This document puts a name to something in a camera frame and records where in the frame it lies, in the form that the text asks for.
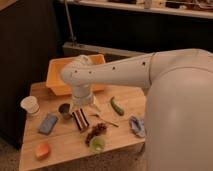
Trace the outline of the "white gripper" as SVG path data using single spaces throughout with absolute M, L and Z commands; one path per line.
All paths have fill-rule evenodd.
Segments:
M 72 96 L 72 108 L 89 108 L 100 112 L 100 104 L 93 93 L 89 93 L 83 97 Z

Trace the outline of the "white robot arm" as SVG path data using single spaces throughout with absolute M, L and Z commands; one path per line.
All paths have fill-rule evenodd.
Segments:
M 213 171 L 213 52 L 181 49 L 94 65 L 81 55 L 61 71 L 73 101 L 91 84 L 147 92 L 145 144 L 149 171 Z

